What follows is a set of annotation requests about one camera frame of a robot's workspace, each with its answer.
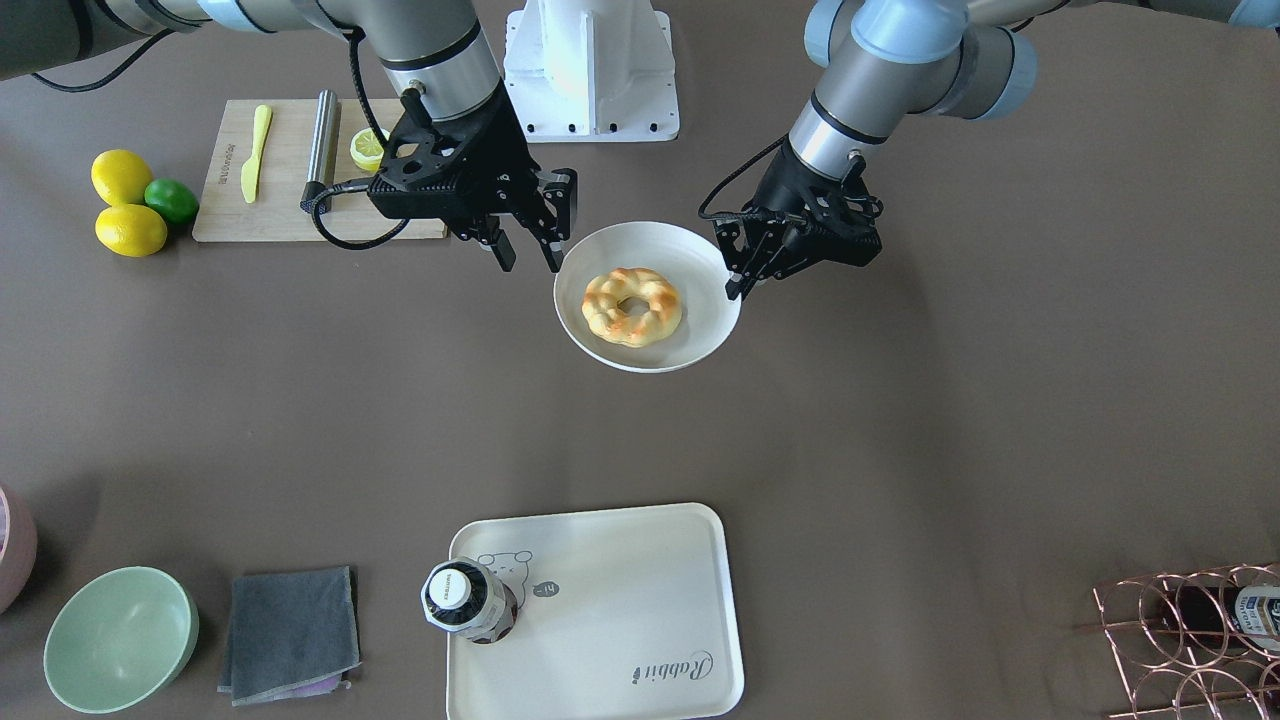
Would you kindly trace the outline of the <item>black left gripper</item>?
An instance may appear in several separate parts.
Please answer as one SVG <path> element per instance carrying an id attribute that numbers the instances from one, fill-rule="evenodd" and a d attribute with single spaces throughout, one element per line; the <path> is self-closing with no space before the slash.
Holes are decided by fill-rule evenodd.
<path id="1" fill-rule="evenodd" d="M 748 213 L 717 213 L 712 219 L 730 281 L 730 300 L 745 299 L 756 283 L 791 275 L 786 238 L 790 222 L 777 214 L 801 217 L 823 231 L 852 238 L 869 233 L 868 191 L 861 174 L 867 160 L 856 150 L 844 177 L 832 179 L 813 170 L 787 140 L 765 169 Z"/>

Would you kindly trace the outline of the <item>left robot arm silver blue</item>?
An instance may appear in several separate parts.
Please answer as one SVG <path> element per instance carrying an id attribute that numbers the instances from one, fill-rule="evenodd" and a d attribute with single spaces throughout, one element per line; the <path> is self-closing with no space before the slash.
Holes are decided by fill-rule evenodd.
<path id="1" fill-rule="evenodd" d="M 1038 55 L 1024 29 L 1064 1 L 818 1 L 804 44 L 823 70 L 790 131 L 760 151 L 769 165 L 737 211 L 713 224 L 745 299 L 819 263 L 865 266 L 882 250 L 883 210 L 867 163 L 905 117 L 989 120 L 1029 97 Z"/>

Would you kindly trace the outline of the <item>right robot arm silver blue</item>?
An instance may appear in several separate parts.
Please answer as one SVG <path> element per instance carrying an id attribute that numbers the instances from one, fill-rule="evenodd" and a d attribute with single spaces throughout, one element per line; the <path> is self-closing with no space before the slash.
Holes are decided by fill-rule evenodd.
<path id="1" fill-rule="evenodd" d="M 343 45 L 352 68 L 370 50 L 399 104 L 372 124 L 376 170 L 329 184 L 320 200 L 361 193 L 402 231 L 440 222 L 486 249 L 503 270 L 511 218 L 558 272 L 573 224 L 577 177 L 532 158 L 506 81 L 471 1 L 5 1 L 3 78 L 51 70 L 157 37 L 221 27 L 244 35 L 314 35 Z"/>

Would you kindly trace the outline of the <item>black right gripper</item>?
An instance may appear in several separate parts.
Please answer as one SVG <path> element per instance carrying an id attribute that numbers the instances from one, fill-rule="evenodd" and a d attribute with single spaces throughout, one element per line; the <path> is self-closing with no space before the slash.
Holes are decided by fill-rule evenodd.
<path id="1" fill-rule="evenodd" d="M 498 219 L 511 215 L 538 241 L 549 270 L 558 273 L 573 228 L 579 174 L 572 168 L 540 170 L 508 94 L 495 88 L 479 106 L 448 120 L 431 117 L 416 88 L 404 90 L 399 102 L 417 122 L 466 138 L 467 177 L 477 182 L 480 213 L 431 220 L 443 222 L 462 240 L 476 240 L 503 272 L 512 272 L 516 252 Z"/>

